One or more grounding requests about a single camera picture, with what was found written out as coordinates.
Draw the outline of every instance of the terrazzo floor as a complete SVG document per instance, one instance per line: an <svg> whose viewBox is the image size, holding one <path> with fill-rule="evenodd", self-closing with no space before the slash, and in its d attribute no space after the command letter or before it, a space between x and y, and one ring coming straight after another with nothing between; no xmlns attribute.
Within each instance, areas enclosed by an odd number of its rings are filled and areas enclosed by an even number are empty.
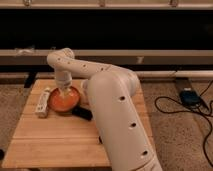
<svg viewBox="0 0 213 171"><path fill-rule="evenodd" d="M0 148L5 151L19 120L31 88L24 88L26 75L16 75L5 78L0 75ZM197 92L202 92L210 80L192 81ZM178 99L175 84L172 80L142 80L144 99L150 115L157 155L164 171L211 171L213 170L202 150L202 141L208 131L206 122L189 113L166 115L157 111L154 106L156 97L166 95ZM213 86L204 94L206 102L212 99ZM162 101L160 106L164 110L180 109L179 106L168 101ZM213 161L213 135L207 145L208 154ZM26 169L3 169L0 171L14 171ZM42 169L44 171L61 169ZM63 169L72 171L94 171L107 169Z"/></svg>

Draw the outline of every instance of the black wall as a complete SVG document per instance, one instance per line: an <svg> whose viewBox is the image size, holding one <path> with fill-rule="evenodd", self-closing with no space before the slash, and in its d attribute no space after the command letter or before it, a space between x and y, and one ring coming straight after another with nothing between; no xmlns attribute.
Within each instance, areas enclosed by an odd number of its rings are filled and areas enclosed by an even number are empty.
<svg viewBox="0 0 213 171"><path fill-rule="evenodd" d="M0 9L0 49L213 49L211 10Z"/></svg>

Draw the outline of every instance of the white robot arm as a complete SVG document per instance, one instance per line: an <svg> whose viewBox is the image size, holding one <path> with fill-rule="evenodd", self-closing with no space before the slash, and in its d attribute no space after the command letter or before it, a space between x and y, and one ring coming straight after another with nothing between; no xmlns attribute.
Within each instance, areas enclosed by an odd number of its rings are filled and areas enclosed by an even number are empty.
<svg viewBox="0 0 213 171"><path fill-rule="evenodd" d="M131 99L140 85L134 72L76 60L68 48L50 53L47 62L61 91L70 86L70 72L88 79L86 94L114 171L162 170Z"/></svg>

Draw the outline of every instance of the orange bowl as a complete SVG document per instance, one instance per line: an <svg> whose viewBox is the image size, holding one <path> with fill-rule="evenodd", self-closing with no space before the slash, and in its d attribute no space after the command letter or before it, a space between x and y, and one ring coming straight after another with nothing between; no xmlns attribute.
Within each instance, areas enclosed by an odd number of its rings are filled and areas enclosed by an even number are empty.
<svg viewBox="0 0 213 171"><path fill-rule="evenodd" d="M66 95L62 97L59 89L54 89L50 93L48 106L59 113L68 112L73 109L80 101L80 93L74 87L70 87L70 90L71 91L67 92Z"/></svg>

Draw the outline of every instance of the black cable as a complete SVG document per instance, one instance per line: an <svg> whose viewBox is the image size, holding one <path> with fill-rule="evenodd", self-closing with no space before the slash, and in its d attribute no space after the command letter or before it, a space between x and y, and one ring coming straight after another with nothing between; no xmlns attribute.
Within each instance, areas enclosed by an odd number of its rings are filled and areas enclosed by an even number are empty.
<svg viewBox="0 0 213 171"><path fill-rule="evenodd" d="M212 85L212 83L213 83L213 80L209 83L209 85L206 87L206 89L203 90L202 93L200 93L200 97L209 89L209 87Z"/></svg>
<svg viewBox="0 0 213 171"><path fill-rule="evenodd" d="M210 88L210 86L213 84L213 80L209 83L209 85L207 86L207 88L205 90L203 90L203 92L200 94L200 98L203 94L205 94L207 92L207 90ZM161 99L167 99L170 101L173 101L175 103L177 103L178 105L180 105L181 107L185 108L186 110L177 110L177 111L163 111L159 106L158 106L158 101ZM210 164L211 167L213 167L213 162L210 160L208 154L207 154L207 150L206 150L206 144L208 142L208 138L210 137L210 135L212 134L213 131L213 126L211 121L209 120L208 117L213 117L212 115L212 104L213 104L213 100L211 100L209 102L209 113L204 113L201 111L200 106L201 104L198 104L198 106L195 107L189 107L189 106L184 106L181 102L172 99L171 97L168 96L159 96L155 99L155 107L157 108L157 110L159 110L160 112L164 113L164 114L176 114L176 113L183 113L183 112L188 112L188 113L192 113L192 114L196 114L199 115L201 117L203 117L209 125L209 132L206 134L206 136L204 137L203 140L203 144L202 144L202 148L203 148L203 152L204 152L204 156L206 157L208 163Z"/></svg>

